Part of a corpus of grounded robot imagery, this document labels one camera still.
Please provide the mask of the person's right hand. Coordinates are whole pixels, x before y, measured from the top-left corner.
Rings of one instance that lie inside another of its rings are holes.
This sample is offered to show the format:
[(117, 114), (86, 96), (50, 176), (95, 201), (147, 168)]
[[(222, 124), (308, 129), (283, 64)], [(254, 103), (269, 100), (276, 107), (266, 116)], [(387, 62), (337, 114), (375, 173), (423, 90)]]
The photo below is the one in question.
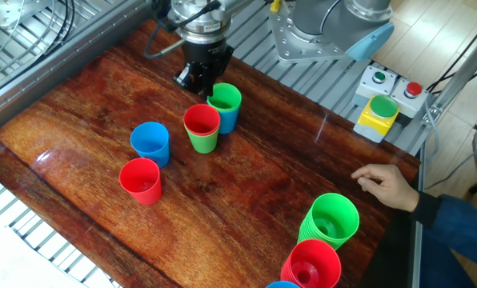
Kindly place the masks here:
[(394, 165), (368, 164), (351, 174), (362, 190), (374, 195), (390, 208), (413, 212), (419, 193), (413, 189)]

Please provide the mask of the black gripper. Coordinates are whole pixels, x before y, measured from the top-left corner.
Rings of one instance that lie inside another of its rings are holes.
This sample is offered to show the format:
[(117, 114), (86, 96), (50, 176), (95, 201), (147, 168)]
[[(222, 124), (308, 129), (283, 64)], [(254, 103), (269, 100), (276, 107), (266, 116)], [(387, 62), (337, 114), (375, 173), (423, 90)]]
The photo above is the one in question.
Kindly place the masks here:
[[(211, 97), (214, 84), (224, 74), (234, 48), (223, 39), (207, 44), (185, 42), (182, 52), (186, 65), (174, 76), (174, 82), (185, 90), (201, 91), (203, 98)], [(200, 64), (212, 67), (202, 72)]]

